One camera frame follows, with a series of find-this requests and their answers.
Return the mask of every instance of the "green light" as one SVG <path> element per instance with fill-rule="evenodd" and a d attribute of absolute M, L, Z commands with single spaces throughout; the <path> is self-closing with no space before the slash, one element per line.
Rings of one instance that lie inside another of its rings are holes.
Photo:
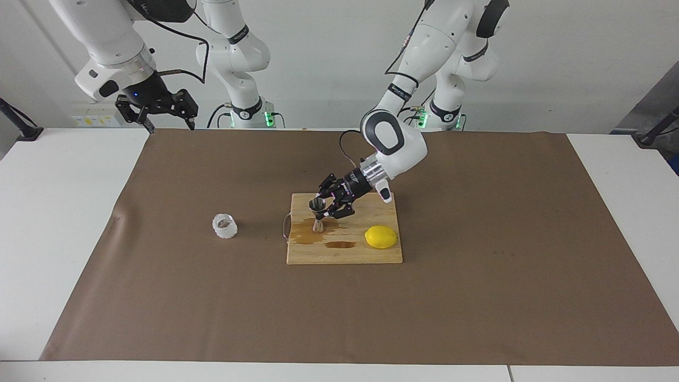
<path fill-rule="evenodd" d="M 266 126 L 271 127 L 275 124 L 274 117 L 271 115 L 270 112 L 265 111 L 264 118 L 266 118 Z"/>
<path fill-rule="evenodd" d="M 426 111 L 422 111 L 422 115 L 420 116 L 420 121 L 418 122 L 418 126 L 421 128 L 424 128 L 426 126 L 426 121 L 429 118 L 429 115 L 426 113 Z"/>

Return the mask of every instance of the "black stand base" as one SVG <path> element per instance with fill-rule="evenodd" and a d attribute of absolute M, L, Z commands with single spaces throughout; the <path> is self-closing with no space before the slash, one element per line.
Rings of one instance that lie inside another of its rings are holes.
<path fill-rule="evenodd" d="M 17 142 L 33 142 L 34 140 L 38 139 L 38 137 L 40 136 L 40 134 L 41 134 L 41 133 L 43 132 L 43 130 L 45 130 L 45 129 L 42 128 L 42 127 L 35 127 L 35 128 L 33 128 L 33 130 L 34 130 L 35 132 L 34 132 L 33 135 L 31 135 L 30 137 L 24 137 L 23 135 L 19 135 L 19 137 L 16 139 L 16 141 L 17 141 Z"/>

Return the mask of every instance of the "wet stain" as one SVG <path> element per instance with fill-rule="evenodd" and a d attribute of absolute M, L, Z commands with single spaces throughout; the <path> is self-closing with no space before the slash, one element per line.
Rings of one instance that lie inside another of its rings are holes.
<path fill-rule="evenodd" d="M 314 226 L 314 218 L 304 219 L 300 224 L 294 224 L 290 230 L 290 240 L 296 244 L 313 244 L 320 243 L 326 234 L 334 232 L 335 230 L 343 230 L 337 220 L 323 219 L 325 231 L 323 233 L 315 233 L 311 230 Z"/>
<path fill-rule="evenodd" d="M 325 243 L 326 248 L 339 248 L 339 249 L 348 249 L 348 248 L 353 248 L 356 247 L 356 243 L 352 241 L 330 241 L 328 243 Z"/>

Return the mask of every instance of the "metal handle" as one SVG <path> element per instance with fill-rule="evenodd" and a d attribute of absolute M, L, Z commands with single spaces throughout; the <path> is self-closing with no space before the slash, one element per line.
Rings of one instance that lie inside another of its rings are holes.
<path fill-rule="evenodd" d="M 287 230 L 288 235 L 286 235 L 285 234 L 285 232 L 286 232 L 286 229 L 285 229 L 286 224 L 285 223 L 288 221 L 288 219 L 290 220 L 290 229 Z M 286 243 L 290 243 L 290 230 L 292 229 L 292 227 L 293 227 L 292 211 L 290 211 L 290 212 L 288 212 L 287 215 L 285 215 L 285 218 L 283 218 L 283 238 L 285 239 Z"/>

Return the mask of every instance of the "robotic arm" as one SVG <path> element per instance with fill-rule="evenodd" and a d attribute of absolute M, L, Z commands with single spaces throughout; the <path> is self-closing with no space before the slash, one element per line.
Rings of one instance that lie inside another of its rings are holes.
<path fill-rule="evenodd" d="M 202 0 L 206 21 L 222 38 L 209 40 L 208 69 L 226 87 L 232 104 L 231 119 L 236 128 L 265 128 L 275 125 L 274 106 L 259 96 L 255 80 L 246 72 L 269 66 L 271 55 L 243 20 L 238 0 Z M 199 45 L 196 58 L 205 57 Z"/>
<path fill-rule="evenodd" d="M 115 105 L 128 122 L 154 126 L 149 114 L 170 114 L 194 129 L 198 105 L 185 89 L 171 93 L 155 70 L 152 51 L 132 28 L 139 12 L 156 21 L 184 22 L 196 0 L 50 0 L 52 7 L 90 54 L 75 81 L 90 97 L 102 101 L 123 92 Z"/>
<path fill-rule="evenodd" d="M 426 1 L 394 81 L 378 105 L 361 120 L 363 137 L 376 153 L 343 178 L 330 174 L 321 183 L 317 197 L 332 197 L 333 202 L 319 211 L 316 219 L 354 214 L 353 202 L 372 188 L 385 203 L 391 201 L 388 180 L 410 170 L 427 154 L 422 132 L 399 121 L 398 112 L 419 83 L 436 73 L 437 92 L 425 113 L 441 120 L 434 123 L 437 126 L 453 123 L 464 95 L 464 82 L 459 75 L 487 80 L 496 71 L 497 59 L 488 54 L 487 38 L 501 27 L 508 7 L 507 0 L 491 0 L 486 6 L 472 0 Z M 483 48 L 467 55 L 478 48 L 479 42 Z"/>

